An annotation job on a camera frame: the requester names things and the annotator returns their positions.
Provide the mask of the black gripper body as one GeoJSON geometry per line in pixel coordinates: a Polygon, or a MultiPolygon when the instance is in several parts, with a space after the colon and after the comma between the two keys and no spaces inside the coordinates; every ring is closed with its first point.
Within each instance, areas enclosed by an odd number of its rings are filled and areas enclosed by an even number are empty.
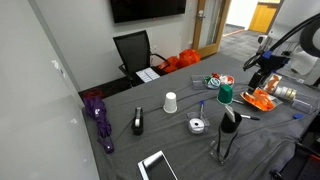
{"type": "Polygon", "coordinates": [[[250,58],[247,62],[247,68],[251,68],[258,64],[260,69],[254,73],[249,81],[247,92],[252,94],[272,72],[283,68],[288,62],[289,59],[287,57],[274,55],[272,55],[270,58],[265,58],[263,56],[253,56],[250,58]]]}

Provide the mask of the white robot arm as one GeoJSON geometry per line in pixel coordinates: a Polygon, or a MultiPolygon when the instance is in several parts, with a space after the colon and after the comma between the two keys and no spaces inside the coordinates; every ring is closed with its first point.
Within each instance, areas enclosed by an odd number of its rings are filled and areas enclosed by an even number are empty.
{"type": "Polygon", "coordinates": [[[282,68],[288,61],[286,57],[280,57],[273,55],[273,51],[276,50],[280,45],[287,41],[290,37],[301,31],[299,37],[299,43],[301,48],[309,55],[320,57],[320,48],[316,46],[313,41],[313,37],[316,32],[320,29],[320,13],[311,16],[310,18],[302,21],[289,32],[283,35],[274,45],[272,45],[266,51],[260,51],[254,56],[249,58],[244,66],[243,70],[246,71],[252,66],[258,64],[260,69],[254,73],[250,82],[248,83],[249,94],[253,94],[254,91],[266,80],[266,78],[276,70],[282,68]]]}

